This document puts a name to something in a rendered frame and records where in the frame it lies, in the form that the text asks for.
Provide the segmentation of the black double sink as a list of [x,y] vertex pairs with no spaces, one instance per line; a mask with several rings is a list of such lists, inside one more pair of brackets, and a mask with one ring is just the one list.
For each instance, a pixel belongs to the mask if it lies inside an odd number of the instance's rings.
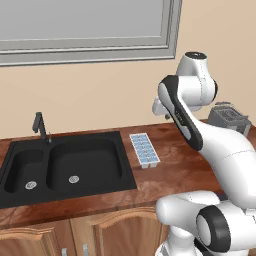
[[0,168],[0,209],[135,187],[118,131],[15,141]]

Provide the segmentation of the black tap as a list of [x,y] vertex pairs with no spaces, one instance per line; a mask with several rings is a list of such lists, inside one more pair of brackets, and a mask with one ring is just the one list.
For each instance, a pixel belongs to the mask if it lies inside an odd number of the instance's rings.
[[40,133],[41,139],[44,140],[47,144],[52,142],[51,136],[46,133],[43,115],[41,112],[37,112],[35,114],[32,130],[34,133]]

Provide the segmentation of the white ice cube tray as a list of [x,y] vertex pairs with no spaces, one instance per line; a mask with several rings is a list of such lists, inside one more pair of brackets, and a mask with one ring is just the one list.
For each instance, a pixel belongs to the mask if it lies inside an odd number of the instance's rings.
[[129,137],[142,169],[154,168],[160,163],[147,133],[130,134]]

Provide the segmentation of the wooden cupboard door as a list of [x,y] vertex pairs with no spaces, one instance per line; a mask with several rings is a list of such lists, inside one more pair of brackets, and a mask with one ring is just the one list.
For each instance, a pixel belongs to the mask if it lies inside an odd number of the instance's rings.
[[0,256],[77,256],[68,220],[0,230]]
[[167,227],[153,207],[130,208],[70,220],[78,256],[154,256]]

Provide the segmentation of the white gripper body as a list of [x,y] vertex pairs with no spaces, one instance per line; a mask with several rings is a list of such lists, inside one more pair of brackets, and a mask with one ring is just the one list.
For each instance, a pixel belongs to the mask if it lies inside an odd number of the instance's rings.
[[153,105],[152,105],[152,112],[156,116],[160,116],[160,115],[165,116],[166,114],[169,114],[167,109],[162,105],[158,96],[156,96],[155,99],[154,99],[154,102],[153,102]]

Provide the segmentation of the grey window frame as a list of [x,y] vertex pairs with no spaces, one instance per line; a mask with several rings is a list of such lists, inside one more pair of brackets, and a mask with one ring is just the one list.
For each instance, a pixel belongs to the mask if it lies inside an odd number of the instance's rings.
[[182,0],[0,0],[0,66],[173,59]]

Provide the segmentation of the grey toaster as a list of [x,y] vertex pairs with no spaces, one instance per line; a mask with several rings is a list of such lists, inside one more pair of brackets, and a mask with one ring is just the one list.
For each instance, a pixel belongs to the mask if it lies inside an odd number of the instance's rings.
[[235,130],[248,136],[251,121],[230,102],[217,102],[210,111],[207,123],[213,126]]

